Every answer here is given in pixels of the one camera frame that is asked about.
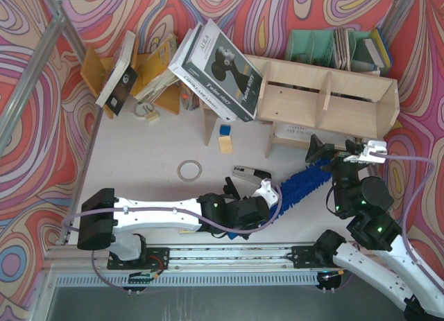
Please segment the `blue microfiber duster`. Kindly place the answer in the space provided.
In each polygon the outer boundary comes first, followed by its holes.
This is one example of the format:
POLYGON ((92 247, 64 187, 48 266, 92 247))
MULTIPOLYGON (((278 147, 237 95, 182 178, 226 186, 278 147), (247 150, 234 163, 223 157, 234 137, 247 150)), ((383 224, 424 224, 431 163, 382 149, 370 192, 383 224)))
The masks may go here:
POLYGON ((283 216, 286 211, 290 210, 310 193, 328 182, 332 178, 332 174, 322 169, 328 162, 328 159, 317 159, 281 183, 282 205, 280 209, 278 209, 277 205, 272 206, 271 213, 267 220, 263 220, 259 225, 263 226, 267 224, 276 214, 276 219, 283 216))

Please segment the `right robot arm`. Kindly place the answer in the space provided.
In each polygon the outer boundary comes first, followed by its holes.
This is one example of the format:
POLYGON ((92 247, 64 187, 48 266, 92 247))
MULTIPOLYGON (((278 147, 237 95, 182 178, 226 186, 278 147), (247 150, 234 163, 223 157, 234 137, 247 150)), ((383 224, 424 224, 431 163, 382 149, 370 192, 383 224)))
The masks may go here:
POLYGON ((305 161, 328 161, 322 169, 332 175, 332 213, 342 220, 349 219, 346 228, 355 242, 386 265, 369 259, 330 229, 316 240, 314 258, 322 266, 338 266, 360 277, 401 309, 405 320, 442 320, 443 282, 413 249, 406 225, 397 224, 390 216, 394 199, 386 183, 376 176, 360 179, 358 175, 369 164, 383 163, 388 158, 384 141, 358 144, 347 140, 345 150, 340 151, 311 136, 305 161))

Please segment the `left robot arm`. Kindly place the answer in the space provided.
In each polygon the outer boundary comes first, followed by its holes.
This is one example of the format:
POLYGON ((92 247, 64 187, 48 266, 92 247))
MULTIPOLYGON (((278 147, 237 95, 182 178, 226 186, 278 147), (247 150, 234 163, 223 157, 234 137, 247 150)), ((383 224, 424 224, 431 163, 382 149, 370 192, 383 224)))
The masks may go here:
POLYGON ((104 188, 81 206, 77 247, 107 250, 121 261, 141 259, 143 231, 178 228, 211 235, 252 234, 271 217, 279 195, 265 182, 250 197, 206 193, 172 202, 147 202, 118 198, 104 188))

